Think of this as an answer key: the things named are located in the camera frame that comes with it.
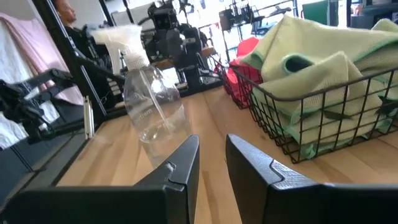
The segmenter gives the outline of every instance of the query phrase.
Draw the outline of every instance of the shelf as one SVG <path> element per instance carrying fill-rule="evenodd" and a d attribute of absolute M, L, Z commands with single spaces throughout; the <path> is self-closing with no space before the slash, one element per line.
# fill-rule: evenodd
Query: shelf
<path fill-rule="evenodd" d="M 365 16 L 376 16 L 388 12 L 398 12 L 398 3 L 382 4 L 375 6 L 365 6 L 363 8 L 363 14 Z"/>
<path fill-rule="evenodd" d="M 266 7 L 262 7 L 262 8 L 260 8 L 260 9 L 257 9 L 257 11 L 265 10 L 265 9 L 270 8 L 270 7 L 278 6 L 278 5 L 280 5 L 280 4 L 287 3 L 287 2 L 291 2 L 291 1 L 294 1 L 294 0 L 285 0 L 285 1 L 281 1 L 281 2 L 278 2 L 278 3 L 272 4 L 272 5 L 269 5 L 269 6 L 266 6 Z"/>

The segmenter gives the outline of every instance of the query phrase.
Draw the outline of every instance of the wooden tabletop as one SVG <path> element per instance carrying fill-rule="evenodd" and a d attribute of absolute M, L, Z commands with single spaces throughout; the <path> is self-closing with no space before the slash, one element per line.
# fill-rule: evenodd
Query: wooden tabletop
<path fill-rule="evenodd" d="M 274 159 L 318 182 L 398 183 L 398 134 L 293 165 L 263 133 L 249 110 L 239 110 L 222 88 L 183 99 L 200 137 L 200 181 L 195 223 L 241 223 L 225 162 L 226 135 L 237 134 Z M 59 185 L 133 185 L 153 167 L 127 116 L 104 123 Z M 131 162 L 138 158 L 137 167 Z"/>

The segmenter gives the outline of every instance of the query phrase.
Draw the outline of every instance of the camera rig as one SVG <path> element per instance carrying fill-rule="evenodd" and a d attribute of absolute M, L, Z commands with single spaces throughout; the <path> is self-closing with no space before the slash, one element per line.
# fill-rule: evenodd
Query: camera rig
<path fill-rule="evenodd" d="M 152 3 L 147 11 L 148 17 L 141 21 L 133 21 L 127 1 L 123 2 L 131 23 L 138 25 L 146 21 L 154 23 L 155 29 L 144 31 L 141 36 L 147 56 L 153 64 L 169 65 L 159 66 L 161 69 L 172 67 L 176 69 L 178 76 L 176 85 L 181 97 L 223 85 L 220 77 L 209 69 L 207 61 L 209 54 L 204 54 L 204 52 L 215 53 L 214 48 L 207 45 L 206 35 L 198 28 L 179 23 L 172 0 Z M 181 0 L 179 4 L 179 11 L 187 15 L 185 8 L 192 5 L 187 0 Z M 105 15 L 109 15 L 106 5 L 101 5 Z"/>

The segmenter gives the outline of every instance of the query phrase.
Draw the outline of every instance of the hanging clothes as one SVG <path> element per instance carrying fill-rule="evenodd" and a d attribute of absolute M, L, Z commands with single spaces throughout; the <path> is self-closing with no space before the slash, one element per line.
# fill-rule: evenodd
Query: hanging clothes
<path fill-rule="evenodd" d="M 34 77 L 25 55 L 13 38 L 6 23 L 0 20 L 0 79 L 7 83 L 18 83 Z M 39 89 L 32 90 L 29 96 L 39 93 Z M 59 114 L 53 104 L 47 101 L 40 105 L 44 111 L 43 119 L 52 123 Z M 3 112 L 0 112 L 0 151 L 17 144 L 28 136 L 24 127 L 8 120 Z"/>
<path fill-rule="evenodd" d="M 26 55 L 34 75 L 51 68 L 68 72 L 68 67 L 50 34 L 37 19 L 22 21 L 3 13 L 0 13 L 0 19 L 6 23 L 13 38 Z M 51 86 L 54 86 L 53 81 L 43 84 L 41 88 L 44 90 Z M 83 97 L 77 86 L 62 91 L 56 98 L 74 105 L 83 105 Z"/>

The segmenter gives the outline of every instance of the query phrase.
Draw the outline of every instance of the light green cloth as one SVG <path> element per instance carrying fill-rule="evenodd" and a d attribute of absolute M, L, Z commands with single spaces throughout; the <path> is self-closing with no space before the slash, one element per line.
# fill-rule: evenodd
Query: light green cloth
<path fill-rule="evenodd" d="M 260 87 L 278 98 L 293 98 L 393 69 L 398 66 L 396 55 L 398 27 L 391 21 L 381 20 L 373 30 L 338 29 L 285 16 L 243 61 L 261 70 L 265 83 Z M 386 88 L 389 78 L 390 73 L 373 79 L 369 92 Z M 393 83 L 398 83 L 398 74 L 394 76 Z M 348 87 L 341 124 L 339 119 L 333 118 L 331 114 L 341 116 L 343 113 L 345 88 L 328 91 L 321 135 L 319 125 L 322 116 L 322 95 L 306 98 L 303 105 L 300 100 L 275 100 L 281 127 L 271 125 L 271 129 L 279 134 L 291 136 L 297 142 L 301 141 L 302 154 L 307 158 L 315 155 L 317 147 L 320 151 L 333 148 L 338 132 L 340 134 L 337 140 L 340 146 L 350 142 L 354 135 L 365 135 L 375 125 L 379 130 L 386 131 L 386 126 L 391 123 L 391 119 L 386 115 L 380 115 L 375 124 L 377 110 L 382 105 L 378 96 L 384 96 L 384 91 L 366 98 L 366 112 L 359 122 L 367 85 L 366 80 Z M 255 103 L 257 102 L 261 108 L 261 111 L 257 112 L 261 112 L 264 119 L 268 116 L 277 121 L 276 112 L 272 110 L 271 98 L 265 99 L 264 94 L 257 89 L 253 89 L 253 94 Z M 398 99 L 397 88 L 390 90 L 388 98 Z M 300 117 L 302 106 L 303 117 Z M 303 125 L 300 139 L 301 119 Z M 358 124 L 361 126 L 358 130 L 349 131 Z M 317 146 L 319 136 L 322 140 Z"/>

